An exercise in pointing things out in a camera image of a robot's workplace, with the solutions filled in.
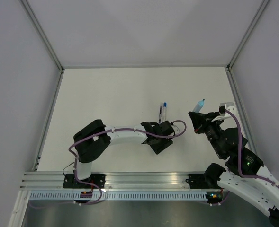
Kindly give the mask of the light blue highlighter pen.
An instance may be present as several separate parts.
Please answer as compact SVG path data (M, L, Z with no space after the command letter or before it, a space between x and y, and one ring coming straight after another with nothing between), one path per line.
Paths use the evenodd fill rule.
M192 111L195 113L199 113L204 106L204 102L205 102L204 99L198 101Z

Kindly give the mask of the purple gel pen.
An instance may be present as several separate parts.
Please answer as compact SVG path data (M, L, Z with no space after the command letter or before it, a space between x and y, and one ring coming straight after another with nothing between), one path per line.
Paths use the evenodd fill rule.
M159 114L158 114L158 124L161 124L162 122L162 106L159 108Z

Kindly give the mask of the white marker pen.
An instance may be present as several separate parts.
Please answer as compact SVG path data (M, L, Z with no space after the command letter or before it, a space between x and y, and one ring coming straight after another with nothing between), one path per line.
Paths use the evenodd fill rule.
M166 121L166 110L167 110L167 107L166 106L163 106L163 110L162 110L162 121Z

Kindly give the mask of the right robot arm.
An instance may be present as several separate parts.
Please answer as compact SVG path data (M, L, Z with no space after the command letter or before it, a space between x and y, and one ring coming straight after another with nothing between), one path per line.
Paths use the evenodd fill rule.
M204 172L207 187L227 189L261 211L279 227L279 181L264 162L246 148L237 117L227 108L218 112L189 112L194 132L206 135L225 166L212 163Z

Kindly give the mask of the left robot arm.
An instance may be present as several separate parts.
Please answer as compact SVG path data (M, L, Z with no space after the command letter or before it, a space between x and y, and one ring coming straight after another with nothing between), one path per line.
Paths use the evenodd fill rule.
M179 132L177 126L168 121L160 124L142 122L133 127L114 127L105 125L101 119L94 120L73 136L78 156L74 183L80 188L89 186L92 162L109 146L122 143L147 144L158 155L173 144L169 137Z

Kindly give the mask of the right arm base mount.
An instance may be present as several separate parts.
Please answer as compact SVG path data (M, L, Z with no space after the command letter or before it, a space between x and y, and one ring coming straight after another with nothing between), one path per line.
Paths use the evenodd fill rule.
M225 171L219 164L212 163L202 174L188 174L185 182L191 189L220 189L218 181Z

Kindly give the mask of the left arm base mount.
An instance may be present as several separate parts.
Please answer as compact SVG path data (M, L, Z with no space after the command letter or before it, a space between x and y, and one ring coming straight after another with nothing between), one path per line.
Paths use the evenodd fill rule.
M86 182L86 184L81 183L76 180L74 174L66 174L63 181L63 188L65 189L94 189L97 185L99 188L103 189L106 181L105 174L92 174L89 178L81 180Z

